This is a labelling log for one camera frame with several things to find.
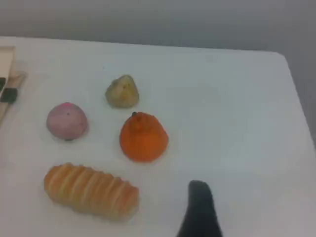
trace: bread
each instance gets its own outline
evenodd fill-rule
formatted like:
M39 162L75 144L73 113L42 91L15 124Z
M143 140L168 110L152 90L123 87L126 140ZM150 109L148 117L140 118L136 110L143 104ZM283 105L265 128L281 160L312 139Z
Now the bread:
M111 220L128 219L139 204L139 190L129 182L71 163L52 167L44 178L44 188L57 203Z

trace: pink peach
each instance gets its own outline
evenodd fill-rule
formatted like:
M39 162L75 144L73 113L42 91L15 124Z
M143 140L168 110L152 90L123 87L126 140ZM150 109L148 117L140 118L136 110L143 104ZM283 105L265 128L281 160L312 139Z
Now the pink peach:
M88 127L88 122L79 106L65 102L49 112L46 126L55 137L68 141L82 136Z

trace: white table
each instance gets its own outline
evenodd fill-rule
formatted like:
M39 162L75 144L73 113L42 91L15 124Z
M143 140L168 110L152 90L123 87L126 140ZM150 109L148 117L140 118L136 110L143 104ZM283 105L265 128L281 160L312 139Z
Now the white table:
M191 179L214 194L225 237L314 237L316 157L285 58L272 52L0 38L16 46L29 76L0 128L2 237L172 237ZM136 108L114 110L103 94L131 74ZM64 101L87 114L89 132L66 143L45 128ZM118 135L132 111L155 115L169 134L151 165L122 154ZM111 224L54 205L43 190L60 162L92 165L141 190L139 212Z

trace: green pear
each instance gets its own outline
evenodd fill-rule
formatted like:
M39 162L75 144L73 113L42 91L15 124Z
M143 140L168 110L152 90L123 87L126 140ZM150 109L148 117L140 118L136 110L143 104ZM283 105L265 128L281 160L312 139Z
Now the green pear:
M130 75L123 75L112 81L105 92L105 97L112 107L117 108L130 108L139 101L136 84Z

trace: wall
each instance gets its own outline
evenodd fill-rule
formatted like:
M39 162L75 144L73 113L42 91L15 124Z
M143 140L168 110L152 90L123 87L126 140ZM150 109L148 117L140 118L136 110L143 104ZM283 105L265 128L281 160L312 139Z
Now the wall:
M278 51L316 140L315 0L1 0L0 35Z

